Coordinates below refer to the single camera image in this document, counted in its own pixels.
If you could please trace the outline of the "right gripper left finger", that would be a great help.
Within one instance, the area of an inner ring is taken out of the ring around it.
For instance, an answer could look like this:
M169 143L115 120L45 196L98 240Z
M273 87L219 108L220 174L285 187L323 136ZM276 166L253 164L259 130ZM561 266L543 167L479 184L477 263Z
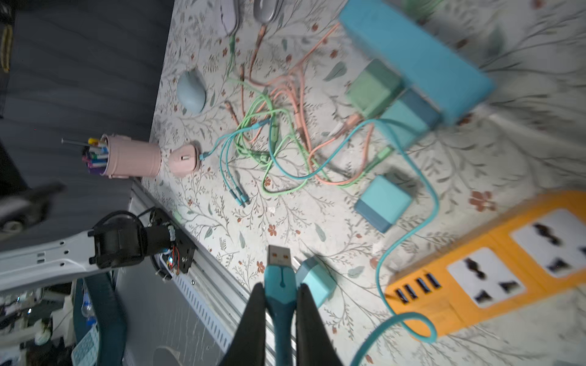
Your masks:
M262 283L251 292L241 322L220 366L260 365L266 358L266 296Z

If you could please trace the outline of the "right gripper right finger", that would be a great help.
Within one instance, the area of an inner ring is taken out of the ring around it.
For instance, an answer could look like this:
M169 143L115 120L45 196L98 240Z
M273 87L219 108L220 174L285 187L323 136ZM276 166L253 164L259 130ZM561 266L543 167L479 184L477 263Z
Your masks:
M297 292L295 328L297 365L342 365L306 284Z

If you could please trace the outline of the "teal charger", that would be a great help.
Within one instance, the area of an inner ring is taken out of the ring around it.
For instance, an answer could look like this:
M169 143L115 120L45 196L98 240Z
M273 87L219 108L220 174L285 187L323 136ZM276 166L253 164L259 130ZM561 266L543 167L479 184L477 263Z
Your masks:
M298 262L295 278L297 287L302 284L309 287L317 308L333 296L337 287L332 275L316 256Z

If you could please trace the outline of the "blue-grey charger plug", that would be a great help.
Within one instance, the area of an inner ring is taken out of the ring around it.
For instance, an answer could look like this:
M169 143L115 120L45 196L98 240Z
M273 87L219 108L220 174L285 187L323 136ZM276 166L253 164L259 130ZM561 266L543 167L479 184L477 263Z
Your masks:
M354 209L378 232L386 233L409 208L412 196L377 175L354 205Z

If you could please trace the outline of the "pink wireless mouse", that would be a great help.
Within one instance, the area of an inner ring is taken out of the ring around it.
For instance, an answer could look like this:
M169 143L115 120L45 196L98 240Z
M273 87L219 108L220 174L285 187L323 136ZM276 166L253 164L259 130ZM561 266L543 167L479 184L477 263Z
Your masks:
M196 172L201 166L200 152L195 144L189 143L169 154L169 171L178 178Z

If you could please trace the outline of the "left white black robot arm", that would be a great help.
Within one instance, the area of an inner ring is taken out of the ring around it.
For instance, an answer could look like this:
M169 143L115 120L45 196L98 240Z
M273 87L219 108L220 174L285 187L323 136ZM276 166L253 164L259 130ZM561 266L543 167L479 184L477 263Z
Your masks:
M1 294L83 278L177 249L170 221L145 226L139 216L112 212L93 228L38 246L1 252Z

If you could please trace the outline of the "pink pen cup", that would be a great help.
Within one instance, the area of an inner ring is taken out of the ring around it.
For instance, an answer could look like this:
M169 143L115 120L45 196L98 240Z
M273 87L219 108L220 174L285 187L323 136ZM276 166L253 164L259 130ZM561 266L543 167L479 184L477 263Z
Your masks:
M162 165L162 153L154 143L122 135L104 134L86 142L61 139L62 144L82 147L82 161L93 175L107 178L152 178Z

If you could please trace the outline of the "orange power strip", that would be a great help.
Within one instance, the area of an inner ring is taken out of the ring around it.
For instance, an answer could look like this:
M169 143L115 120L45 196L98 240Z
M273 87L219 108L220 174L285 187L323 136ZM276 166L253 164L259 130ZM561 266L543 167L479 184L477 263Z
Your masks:
M423 314L444 336L584 283L585 193L570 190L474 230L397 275L384 295L397 314Z

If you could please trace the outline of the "teal charger plug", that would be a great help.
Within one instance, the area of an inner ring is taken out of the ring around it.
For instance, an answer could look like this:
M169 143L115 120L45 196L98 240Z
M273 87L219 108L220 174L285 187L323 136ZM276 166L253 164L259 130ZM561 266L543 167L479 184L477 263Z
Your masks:
M375 122L375 128L394 147L404 151L430 132L441 115L427 99L412 88L398 99Z

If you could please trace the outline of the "light green charger plug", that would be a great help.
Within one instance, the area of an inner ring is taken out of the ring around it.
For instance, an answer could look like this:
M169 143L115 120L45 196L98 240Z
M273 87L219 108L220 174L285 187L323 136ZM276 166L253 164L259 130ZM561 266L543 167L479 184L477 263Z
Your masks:
M351 82L346 97L366 120L380 115L401 93L403 80L381 60L374 59Z

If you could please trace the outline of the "blue power strip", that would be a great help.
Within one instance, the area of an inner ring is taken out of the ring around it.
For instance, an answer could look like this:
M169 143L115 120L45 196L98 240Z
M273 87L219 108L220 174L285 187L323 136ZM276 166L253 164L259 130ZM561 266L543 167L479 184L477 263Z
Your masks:
M348 1L339 22L355 47L380 59L455 125L495 90L478 67L384 1Z

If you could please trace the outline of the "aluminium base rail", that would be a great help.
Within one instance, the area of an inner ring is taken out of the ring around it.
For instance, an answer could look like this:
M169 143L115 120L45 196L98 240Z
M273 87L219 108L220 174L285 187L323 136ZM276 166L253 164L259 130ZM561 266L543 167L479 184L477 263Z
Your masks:
M186 239L190 253L185 255L187 272L173 278L176 286L189 302L198 320L205 325L208 333L223 351L228 350L228 342L237 330L237 322L244 314L250 297L233 275L230 275L196 239L189 234L175 213L169 213L142 186L137 179L133 181L132 197L138 204L152 208L147 216L163 218L175 226L177 239Z

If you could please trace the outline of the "light blue wireless mouse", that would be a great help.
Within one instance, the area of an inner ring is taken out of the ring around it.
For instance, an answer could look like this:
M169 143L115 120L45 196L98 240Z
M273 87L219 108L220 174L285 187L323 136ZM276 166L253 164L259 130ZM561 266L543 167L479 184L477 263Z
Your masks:
M192 114L200 114L206 103L206 91L196 70L181 74L176 87L178 100Z

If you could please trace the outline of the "silver grey wireless mouse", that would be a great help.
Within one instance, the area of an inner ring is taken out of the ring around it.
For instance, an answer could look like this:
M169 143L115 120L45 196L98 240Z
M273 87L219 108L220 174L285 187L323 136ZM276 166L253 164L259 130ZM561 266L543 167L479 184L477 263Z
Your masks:
M279 14L282 3L282 0L255 0L253 16L260 24L268 24Z

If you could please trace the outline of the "white wireless mouse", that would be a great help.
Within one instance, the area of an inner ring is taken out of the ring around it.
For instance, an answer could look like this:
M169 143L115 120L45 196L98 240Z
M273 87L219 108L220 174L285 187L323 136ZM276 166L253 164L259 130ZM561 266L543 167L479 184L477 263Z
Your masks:
M221 34L229 37L238 29L240 23L240 6L237 0L219 0L218 17Z

